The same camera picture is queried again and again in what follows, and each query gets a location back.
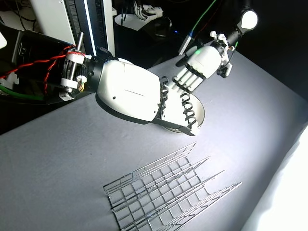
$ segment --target white light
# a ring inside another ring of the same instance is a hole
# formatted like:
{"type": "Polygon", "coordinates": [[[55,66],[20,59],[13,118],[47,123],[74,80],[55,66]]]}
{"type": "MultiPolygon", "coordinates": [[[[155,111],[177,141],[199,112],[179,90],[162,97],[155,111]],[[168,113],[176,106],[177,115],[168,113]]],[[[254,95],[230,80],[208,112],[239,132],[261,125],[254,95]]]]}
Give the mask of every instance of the white light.
{"type": "Polygon", "coordinates": [[[258,16],[254,11],[247,11],[244,13],[242,17],[242,25],[243,29],[253,29],[258,23],[258,16]]]}
{"type": "Polygon", "coordinates": [[[86,16],[87,16],[87,21],[88,21],[88,27],[89,27],[89,32],[90,32],[90,39],[91,39],[93,54],[96,56],[96,50],[95,50],[93,33],[92,33],[91,20],[90,20],[89,9],[88,9],[88,2],[87,2],[87,0],[83,0],[83,2],[85,4],[85,9],[86,9],[86,16]]]}

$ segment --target white strip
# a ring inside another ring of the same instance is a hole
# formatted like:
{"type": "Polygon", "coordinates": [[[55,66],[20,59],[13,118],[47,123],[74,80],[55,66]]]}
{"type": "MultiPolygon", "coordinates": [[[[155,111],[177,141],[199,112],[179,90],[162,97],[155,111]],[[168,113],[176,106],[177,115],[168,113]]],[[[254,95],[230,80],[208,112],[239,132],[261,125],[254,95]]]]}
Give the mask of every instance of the white strip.
{"type": "Polygon", "coordinates": [[[83,0],[83,2],[85,4],[85,9],[86,9],[86,16],[87,16],[87,21],[88,21],[88,27],[89,27],[89,32],[90,32],[92,48],[93,48],[93,54],[96,56],[96,50],[95,50],[93,33],[92,33],[91,20],[90,20],[89,9],[88,9],[88,1],[87,0],[83,0]]]}

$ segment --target round white light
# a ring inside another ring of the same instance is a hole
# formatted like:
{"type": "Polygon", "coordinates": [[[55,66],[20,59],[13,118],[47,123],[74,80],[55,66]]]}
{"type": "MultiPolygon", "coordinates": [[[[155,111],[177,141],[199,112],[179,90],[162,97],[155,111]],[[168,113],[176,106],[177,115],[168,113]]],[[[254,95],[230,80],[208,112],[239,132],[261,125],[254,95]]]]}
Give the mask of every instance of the round white light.
{"type": "Polygon", "coordinates": [[[258,16],[254,11],[246,11],[242,16],[242,25],[243,29],[253,29],[258,23],[258,16]]]}

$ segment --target dish rack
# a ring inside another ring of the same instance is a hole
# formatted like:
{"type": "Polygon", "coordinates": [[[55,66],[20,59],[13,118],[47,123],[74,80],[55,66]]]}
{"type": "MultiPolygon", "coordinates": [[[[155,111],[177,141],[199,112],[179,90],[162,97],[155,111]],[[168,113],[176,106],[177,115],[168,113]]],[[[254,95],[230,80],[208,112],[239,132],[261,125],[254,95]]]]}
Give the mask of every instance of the dish rack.
{"type": "Polygon", "coordinates": [[[205,185],[223,171],[201,181],[195,170],[210,157],[191,164],[192,143],[137,169],[103,188],[122,231],[175,231],[242,183],[214,193],[205,185]]]}

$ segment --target gray table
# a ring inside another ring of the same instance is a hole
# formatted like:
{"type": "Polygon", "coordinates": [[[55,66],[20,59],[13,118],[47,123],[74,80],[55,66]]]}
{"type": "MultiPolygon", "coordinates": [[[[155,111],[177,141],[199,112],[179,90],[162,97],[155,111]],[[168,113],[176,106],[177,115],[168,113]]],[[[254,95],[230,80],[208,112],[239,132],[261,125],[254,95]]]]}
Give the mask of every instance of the gray table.
{"type": "MultiPolygon", "coordinates": [[[[173,76],[174,63],[151,69],[173,76]]],[[[113,231],[102,186],[197,141],[192,161],[212,156],[203,178],[226,169],[209,190],[243,184],[182,230],[239,230],[307,120],[307,103],[236,53],[227,79],[195,95],[206,109],[196,137],[127,122],[90,95],[0,137],[0,229],[113,231]]]]}

